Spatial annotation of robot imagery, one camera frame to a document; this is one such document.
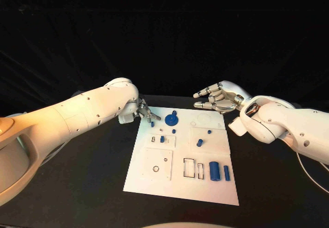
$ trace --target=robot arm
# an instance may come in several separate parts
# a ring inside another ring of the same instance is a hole
[[[210,96],[211,102],[197,102],[195,107],[215,109],[221,114],[239,109],[240,117],[230,124],[239,136],[249,132],[264,143],[279,138],[293,151],[329,164],[329,114],[314,109],[295,109],[289,102],[270,96],[252,98],[231,82],[223,81],[217,85],[224,94],[221,100],[214,102]],[[194,97],[213,95],[211,87],[214,85]]]
[[[0,118],[0,205],[28,185],[51,151],[116,116],[122,124],[136,116],[161,119],[126,78],[32,113]]]

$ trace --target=blue cylinder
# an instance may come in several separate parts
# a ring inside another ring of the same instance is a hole
[[[202,139],[200,139],[198,144],[197,144],[197,146],[198,146],[198,147],[201,147],[201,146],[202,146],[202,142],[204,142],[204,140],[202,140]]]
[[[226,173],[226,180],[230,181],[230,172],[228,172],[228,166],[224,166],[224,173]]]
[[[220,164],[217,161],[210,162],[210,168],[211,168],[211,180],[220,181],[221,180]]]
[[[175,126],[178,124],[179,118],[178,118],[178,112],[176,111],[174,111],[174,113],[166,116],[165,122],[166,122],[166,125],[169,125],[169,126]]]

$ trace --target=black curtain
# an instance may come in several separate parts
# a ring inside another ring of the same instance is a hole
[[[120,76],[140,93],[172,96],[230,80],[253,95],[329,111],[327,12],[18,4],[0,17],[0,116],[52,105]]]

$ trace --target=white board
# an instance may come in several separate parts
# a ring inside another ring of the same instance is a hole
[[[148,123],[146,118],[140,121],[123,190],[239,205],[234,168],[223,115],[207,110],[161,107],[151,107],[151,109],[162,117],[162,121],[155,121],[155,127]],[[168,126],[165,117],[172,114],[174,110],[178,112],[179,121],[176,126]],[[165,142],[159,142],[161,136],[165,136]],[[201,147],[197,146],[200,138],[204,140]],[[146,151],[152,153],[152,158],[146,157]],[[187,168],[185,158],[194,159],[194,178],[184,176]],[[220,163],[221,181],[211,180],[210,162]],[[200,164],[204,164],[204,179],[198,179]],[[231,181],[226,181],[224,165],[230,167]],[[159,169],[156,168],[158,172],[165,171],[162,174],[153,171],[155,166],[159,166]]]

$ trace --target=black table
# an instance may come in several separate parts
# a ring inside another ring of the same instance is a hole
[[[192,98],[146,96],[151,106],[194,109]],[[226,124],[239,112],[224,116]],[[123,192],[140,120],[117,118],[71,140],[0,207],[0,223],[29,228],[130,227],[204,222],[233,227],[324,227],[329,195],[312,183],[286,144],[239,137],[227,126],[240,206]],[[328,184],[318,162],[306,168]]]

